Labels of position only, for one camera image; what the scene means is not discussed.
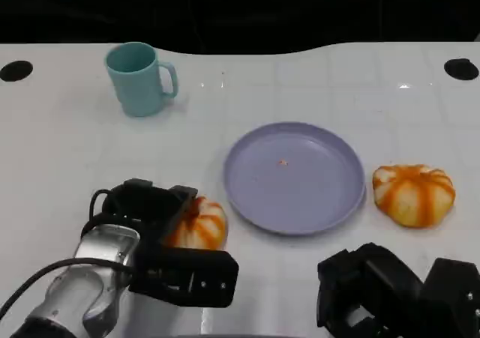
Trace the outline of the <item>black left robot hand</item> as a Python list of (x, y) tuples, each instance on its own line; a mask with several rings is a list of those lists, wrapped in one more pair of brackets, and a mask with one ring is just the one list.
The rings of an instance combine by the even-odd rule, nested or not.
[(101, 212), (129, 222), (150, 244), (166, 244), (197, 197), (198, 189), (175, 185), (159, 188), (131, 178), (111, 189)]

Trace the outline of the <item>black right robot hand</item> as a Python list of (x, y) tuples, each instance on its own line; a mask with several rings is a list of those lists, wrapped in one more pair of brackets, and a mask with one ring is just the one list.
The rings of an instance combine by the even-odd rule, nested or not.
[(374, 243), (341, 250), (317, 265), (316, 324), (333, 337), (417, 337), (422, 281)]

